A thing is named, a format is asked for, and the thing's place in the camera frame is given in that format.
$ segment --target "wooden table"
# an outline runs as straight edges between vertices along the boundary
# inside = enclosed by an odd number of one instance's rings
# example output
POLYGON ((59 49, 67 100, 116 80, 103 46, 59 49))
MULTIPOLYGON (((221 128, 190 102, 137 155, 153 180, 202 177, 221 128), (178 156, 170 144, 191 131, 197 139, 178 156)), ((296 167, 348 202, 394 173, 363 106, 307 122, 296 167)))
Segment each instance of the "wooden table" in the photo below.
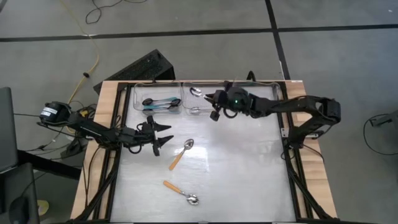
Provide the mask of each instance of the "wooden table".
MULTIPOLYGON (((138 81, 122 81, 124 83, 137 83, 138 81)), ((195 82, 220 82, 220 80, 195 80, 195 82)), ((103 82, 101 94, 99 95, 97 110, 95 114, 94 121, 102 124, 103 126, 109 127, 111 124, 113 108, 116 99, 116 90, 118 87, 118 81, 106 81, 103 82)), ((289 98, 294 98, 296 96, 306 95, 304 84, 302 81, 285 81, 287 94, 289 98)), ((121 102, 124 102, 124 93, 121 95, 121 102)), ((123 103, 120 103, 119 106, 119 114, 122 113, 123 103)), ((296 126, 300 126, 302 123, 306 122, 311 116, 306 113, 293 113, 292 114, 294 124, 296 126)), ((307 146, 310 146, 317 151, 320 152, 320 147, 317 140, 306 139, 304 142, 307 146)), ((95 142, 90 142, 88 144, 85 160, 84 160, 84 168, 86 170, 86 174, 88 173, 88 167, 93 157, 94 152, 96 151, 98 144, 95 142)), ((90 174, 90 187, 88 189, 88 201, 90 201, 98 189, 98 184, 100 182, 100 175, 103 166, 105 150, 100 149, 91 165, 91 174, 90 174)), ((335 205, 333 203, 333 199, 331 196, 328 177, 326 176, 325 166, 323 165, 323 161, 319 155, 316 155, 314 152, 303 148, 300 150, 300 155, 302 158, 302 164, 304 169, 305 178, 307 181, 308 190, 317 200, 317 202, 323 207, 323 209, 331 216, 336 217, 335 205)), ((85 208, 85 184, 83 175, 80 176, 80 181, 78 184, 75 203, 73 204, 71 218, 75 218, 80 215, 80 213, 85 208)), ((297 189, 298 194, 298 203, 301 211, 301 216, 306 217, 305 207, 303 196, 301 191, 297 189)), ((108 201, 108 191, 103 195, 103 201, 101 204, 101 210, 99 213, 100 218, 104 218, 105 216, 105 208, 106 203, 108 201)))

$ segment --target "spoon bowl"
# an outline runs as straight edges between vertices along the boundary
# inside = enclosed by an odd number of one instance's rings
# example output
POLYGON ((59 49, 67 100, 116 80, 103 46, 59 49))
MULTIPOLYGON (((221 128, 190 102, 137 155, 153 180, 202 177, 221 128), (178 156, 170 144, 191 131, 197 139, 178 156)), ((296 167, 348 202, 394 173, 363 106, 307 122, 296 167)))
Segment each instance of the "spoon bowl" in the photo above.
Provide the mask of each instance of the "spoon bowl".
POLYGON ((184 143, 184 150, 189 150, 193 147, 193 139, 188 139, 184 143))
POLYGON ((198 205, 199 204, 199 199, 196 195, 187 195, 187 202, 191 205, 198 205))

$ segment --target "yellow cable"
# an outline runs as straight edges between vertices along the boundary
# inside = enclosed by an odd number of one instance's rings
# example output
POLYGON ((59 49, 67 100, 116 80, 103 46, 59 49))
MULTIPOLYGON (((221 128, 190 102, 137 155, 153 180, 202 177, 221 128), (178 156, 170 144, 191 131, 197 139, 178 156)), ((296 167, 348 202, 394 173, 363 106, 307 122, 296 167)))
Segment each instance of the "yellow cable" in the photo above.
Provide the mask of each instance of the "yellow cable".
MULTIPOLYGON (((69 15, 76 21, 76 24, 79 26, 80 31, 81 31, 83 34, 85 34, 87 37, 89 37, 90 40, 92 41, 92 43, 93 43, 94 46, 95 46, 95 53, 97 54, 97 59, 96 59, 94 65, 92 66, 92 68, 89 69, 89 70, 86 72, 87 74, 91 75, 92 72, 94 71, 95 67, 97 67, 98 62, 100 61, 100 48, 97 46, 97 44, 96 44, 96 42, 94 41, 94 39, 93 39, 90 35, 88 35, 88 34, 83 30, 83 28, 81 27, 81 25, 80 25, 80 23, 79 23, 79 20, 76 18, 76 16, 74 15, 74 13, 69 9, 69 7, 64 3, 64 1, 60 0, 60 2, 61 2, 61 4, 64 6, 64 8, 69 12, 69 15)), ((69 100, 68 100, 68 104, 70 104, 70 102, 72 101, 73 97, 75 97, 77 91, 79 90, 79 87, 81 86, 81 84, 82 84, 85 80, 86 80, 86 77, 83 76, 83 78, 81 78, 79 84, 77 84, 77 86, 76 86, 76 88, 75 88, 75 91, 73 91, 72 95, 70 96, 70 98, 69 98, 69 100)), ((67 130, 68 130, 70 133, 74 133, 74 131, 71 131, 71 130, 69 129, 69 127, 67 127, 67 130)))

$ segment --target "white table surface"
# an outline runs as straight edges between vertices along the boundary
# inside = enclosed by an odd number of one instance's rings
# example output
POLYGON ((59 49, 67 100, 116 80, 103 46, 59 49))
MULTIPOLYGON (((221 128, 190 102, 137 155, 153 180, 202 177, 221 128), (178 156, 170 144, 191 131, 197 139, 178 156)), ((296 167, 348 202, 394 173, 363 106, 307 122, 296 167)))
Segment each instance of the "white table surface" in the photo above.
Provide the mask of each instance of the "white table surface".
MULTIPOLYGON (((204 93, 221 87, 206 87, 204 93)), ((270 86, 245 87, 257 96, 274 99, 270 86)), ((136 89, 143 97, 167 98, 179 87, 136 89)), ((146 120, 134 109, 131 93, 126 125, 146 120)), ((113 201, 112 222, 271 222, 294 221, 292 198, 276 114, 252 119, 239 114, 218 122, 209 112, 192 115, 185 108, 179 114, 156 114, 159 124, 172 128, 158 137, 174 135, 155 157, 152 145, 141 153, 121 153, 113 201), (194 139, 173 171, 168 169, 187 139, 194 139), (198 196, 197 206, 163 185, 168 180, 181 190, 198 196)))

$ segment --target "black monitor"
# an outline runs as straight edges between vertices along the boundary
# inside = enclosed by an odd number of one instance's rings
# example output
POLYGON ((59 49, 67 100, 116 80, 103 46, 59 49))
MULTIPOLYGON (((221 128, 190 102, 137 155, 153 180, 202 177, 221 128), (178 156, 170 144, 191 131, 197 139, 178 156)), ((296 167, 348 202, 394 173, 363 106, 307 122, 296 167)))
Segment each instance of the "black monitor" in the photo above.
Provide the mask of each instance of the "black monitor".
POLYGON ((11 89, 0 88, 0 172, 16 166, 17 138, 11 89))

